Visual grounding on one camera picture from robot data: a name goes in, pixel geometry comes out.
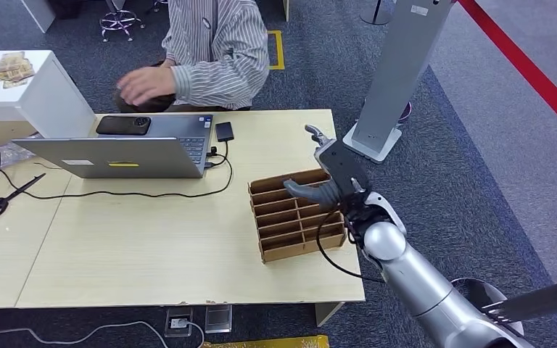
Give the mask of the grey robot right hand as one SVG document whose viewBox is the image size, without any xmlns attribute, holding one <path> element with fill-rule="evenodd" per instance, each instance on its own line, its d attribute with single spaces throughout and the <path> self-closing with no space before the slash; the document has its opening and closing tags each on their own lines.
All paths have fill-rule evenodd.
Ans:
<svg viewBox="0 0 557 348">
<path fill-rule="evenodd" d="M 344 144 L 327 137 L 314 125 L 307 124 L 305 131 L 317 143 L 314 157 L 329 180 L 320 186 L 303 186 L 289 179 L 283 182 L 293 197 L 319 204 L 324 209 L 337 206 L 351 207 L 363 204 L 370 193 L 368 177 L 361 166 L 351 157 Z"/>
</svg>

